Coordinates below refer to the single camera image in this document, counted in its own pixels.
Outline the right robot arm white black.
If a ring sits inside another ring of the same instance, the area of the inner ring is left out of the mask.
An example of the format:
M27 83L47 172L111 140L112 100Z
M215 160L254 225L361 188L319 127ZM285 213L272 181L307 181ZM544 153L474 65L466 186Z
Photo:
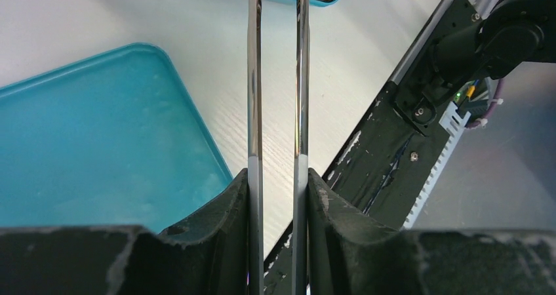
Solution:
M432 49L435 73L454 96L465 83L501 79L523 62L555 63L555 0L498 0L489 16Z

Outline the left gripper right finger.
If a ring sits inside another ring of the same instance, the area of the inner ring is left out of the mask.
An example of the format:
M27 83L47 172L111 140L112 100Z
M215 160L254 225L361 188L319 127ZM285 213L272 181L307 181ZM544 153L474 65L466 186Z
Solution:
M308 173L312 294L554 294L555 234L392 229Z

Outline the metal serving tongs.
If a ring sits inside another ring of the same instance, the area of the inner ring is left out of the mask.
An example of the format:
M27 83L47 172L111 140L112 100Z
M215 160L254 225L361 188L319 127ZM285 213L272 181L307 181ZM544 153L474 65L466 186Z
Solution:
M247 178L249 190L249 292L264 290L263 164L261 82L262 0L248 0L247 29ZM308 133L309 133L309 0L296 0L296 109L294 203L292 219L292 294L307 290Z

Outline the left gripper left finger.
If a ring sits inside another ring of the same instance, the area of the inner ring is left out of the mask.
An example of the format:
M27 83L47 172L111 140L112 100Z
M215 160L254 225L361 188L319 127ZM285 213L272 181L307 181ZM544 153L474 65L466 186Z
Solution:
M2 294L246 294L248 185L156 234L143 226L4 227Z

